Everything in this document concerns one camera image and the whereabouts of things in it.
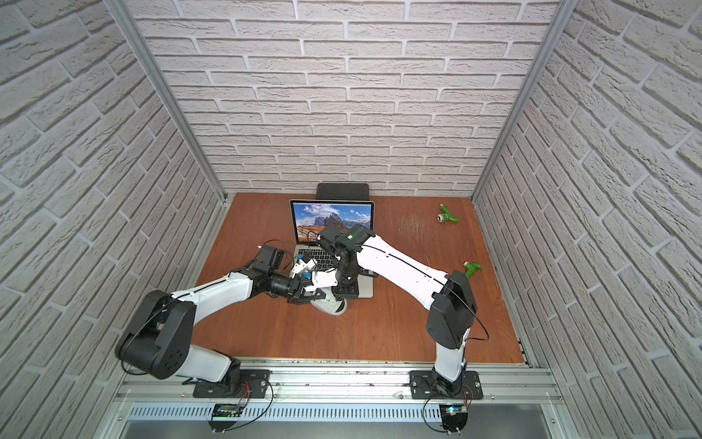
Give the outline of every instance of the black cable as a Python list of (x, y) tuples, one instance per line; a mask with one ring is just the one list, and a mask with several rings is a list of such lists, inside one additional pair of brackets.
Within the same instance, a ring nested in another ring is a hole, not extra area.
[[(268, 385), (268, 387), (270, 388), (270, 401), (268, 402), (268, 407), (266, 407), (265, 410), (263, 410), (263, 413), (259, 414), (257, 417), (253, 418), (249, 422), (242, 424), (242, 425), (234, 425), (232, 427), (226, 428), (226, 429), (222, 430), (222, 433), (224, 433), (226, 431), (236, 430), (237, 428), (245, 427), (249, 424), (252, 424), (254, 421), (258, 420), (259, 418), (261, 418), (264, 414), (266, 414), (268, 412), (268, 409), (270, 408), (270, 405), (273, 403), (273, 399), (275, 398), (275, 394), (273, 392), (273, 386), (270, 385), (270, 382), (265, 378), (263, 378), (262, 380), (265, 381), (266, 384)], [(263, 389), (263, 397), (265, 398), (265, 388)]]
[(129, 346), (131, 346), (132, 341), (134, 341), (134, 339), (137, 338), (137, 336), (141, 333), (141, 331), (143, 331), (144, 328), (146, 328), (146, 326), (147, 326), (149, 323), (151, 323), (151, 321), (152, 321), (157, 315), (159, 315), (159, 314), (161, 314), (162, 312), (164, 312), (164, 311), (166, 310), (166, 308), (168, 308), (173, 302), (177, 301), (177, 300), (180, 299), (181, 297), (185, 297), (185, 296), (188, 296), (188, 295), (190, 295), (190, 292), (187, 292), (187, 293), (185, 293), (185, 294), (181, 294), (181, 295), (178, 296), (178, 297), (173, 297), (170, 301), (166, 302), (166, 303), (161, 307), (161, 309), (158, 310), (157, 312), (155, 312), (154, 315), (152, 315), (151, 317), (149, 317), (149, 319), (146, 321), (146, 323), (144, 323), (144, 325), (143, 325), (141, 328), (139, 328), (139, 330), (132, 336), (132, 338), (129, 339), (129, 343), (127, 343), (127, 346), (124, 345), (124, 344), (126, 343), (127, 339), (124, 339), (124, 341), (122, 341), (122, 346), (119, 347), (119, 354), (120, 354), (120, 357), (119, 357), (119, 365), (121, 366), (121, 368), (122, 368), (122, 370), (124, 371), (125, 374), (127, 374), (127, 375), (137, 375), (137, 376), (138, 376), (138, 375), (147, 375), (147, 374), (149, 373), (149, 372), (142, 372), (142, 373), (138, 374), (138, 373), (136, 373), (136, 372), (131, 372), (131, 371), (127, 370), (127, 368), (124, 367), (124, 356), (125, 356), (126, 352), (129, 350)]
[[(409, 262), (405, 261), (404, 259), (400, 259), (400, 258), (398, 258), (397, 256), (395, 256), (394, 254), (389, 254), (389, 253), (387, 253), (385, 250), (381, 250), (381, 249), (379, 249), (378, 247), (373, 247), (372, 245), (367, 245), (367, 244), (354, 244), (354, 245), (351, 245), (351, 246), (347, 247), (347, 249), (350, 249), (350, 248), (352, 248), (352, 247), (368, 247), (368, 248), (370, 248), (370, 249), (378, 250), (378, 251), (381, 252), (381, 253), (384, 253), (384, 254), (386, 254), (386, 255), (388, 255), (388, 256), (392, 256), (393, 258), (397, 259), (398, 261), (404, 262), (404, 263), (407, 264), (408, 266), (410, 266), (410, 267), (414, 268), (415, 270), (417, 270), (418, 272), (422, 273), (424, 276), (430, 277), (431, 279), (433, 279), (434, 281), (440, 283), (441, 285), (445, 285), (445, 283), (441, 282), (440, 280), (438, 280), (438, 279), (436, 279), (436, 278), (434, 278), (434, 277), (429, 276), (427, 273), (424, 273), (421, 269), (419, 269), (419, 268), (413, 266), (412, 264), (410, 264)], [(455, 280), (452, 280), (452, 279), (450, 279), (450, 278), (449, 278), (448, 280), (450, 280), (450, 281), (453, 282), (454, 284), (458, 285), (458, 283), (457, 283)], [(466, 308), (468, 308), (468, 310), (473, 314), (473, 317), (475, 317), (475, 319), (478, 321), (478, 323), (480, 323), (480, 326), (482, 327), (482, 329), (485, 331), (485, 338), (484, 338), (484, 339), (479, 339), (479, 338), (477, 338), (477, 337), (468, 337), (468, 340), (488, 341), (488, 340), (490, 339), (490, 333), (487, 331), (487, 328), (485, 327), (485, 325), (483, 325), (483, 322), (480, 321), (480, 319), (478, 318), (478, 316), (477, 316), (477, 314), (475, 313), (475, 311), (473, 310), (473, 308), (470, 307), (470, 306), (468, 306), (468, 304), (467, 304), (467, 303), (461, 298), (461, 296), (459, 296), (454, 290), (450, 290), (450, 291), (451, 291), (451, 293), (453, 293), (454, 296), (456, 296), (456, 298), (457, 298), (459, 301), (461, 301), (461, 303), (462, 303), (463, 305), (465, 305)]]

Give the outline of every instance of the wooden table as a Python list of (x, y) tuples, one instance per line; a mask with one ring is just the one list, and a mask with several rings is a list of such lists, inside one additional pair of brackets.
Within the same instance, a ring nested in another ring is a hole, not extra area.
[[(313, 195), (237, 194), (205, 262), (198, 284), (239, 267), (256, 256), (258, 245), (281, 240), (293, 250), (289, 200)], [(490, 340), (469, 341), (470, 362), (522, 363), (517, 337), (502, 299), (494, 268), (468, 198), (372, 197), (374, 230), (388, 244), (438, 270), (462, 270), (464, 261), (483, 269), (470, 284), (478, 317)], [(439, 203), (461, 221), (438, 223)], [(426, 332), (428, 311), (390, 281), (379, 277), (372, 299), (349, 301), (334, 317), (311, 305), (291, 305), (266, 294), (236, 303), (202, 320), (193, 343), (232, 356), (344, 360), (434, 361), (436, 343)], [(483, 337), (477, 322), (471, 336)]]

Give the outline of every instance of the green object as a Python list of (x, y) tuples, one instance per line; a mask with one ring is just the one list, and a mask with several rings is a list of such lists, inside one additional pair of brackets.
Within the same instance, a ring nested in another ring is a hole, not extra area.
[(463, 267), (465, 267), (465, 276), (470, 279), (470, 276), (473, 276), (473, 273), (475, 273), (476, 270), (480, 270), (482, 266), (478, 264), (477, 262), (464, 262)]
[(439, 214), (437, 216), (440, 223), (445, 223), (446, 221), (451, 221), (452, 223), (458, 222), (458, 218), (453, 216), (448, 207), (446, 207), (444, 204), (440, 204), (439, 207), (441, 207), (441, 211), (443, 212), (443, 214)]

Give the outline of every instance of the white brick wall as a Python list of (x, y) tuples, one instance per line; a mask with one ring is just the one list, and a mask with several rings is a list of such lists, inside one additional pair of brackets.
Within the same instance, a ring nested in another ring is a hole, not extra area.
[(581, 0), (477, 200), (583, 437), (702, 433), (702, 1)]
[(228, 192), (462, 197), (557, 2), (128, 4)]
[(92, 438), (215, 198), (102, 2), (2, 4), (0, 435)]

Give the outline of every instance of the laptop wallpaper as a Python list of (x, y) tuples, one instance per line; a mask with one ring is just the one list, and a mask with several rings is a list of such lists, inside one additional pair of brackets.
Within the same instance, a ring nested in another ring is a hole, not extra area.
[(293, 203), (295, 229), (300, 242), (315, 241), (328, 225), (342, 232), (356, 224), (371, 227), (370, 204)]

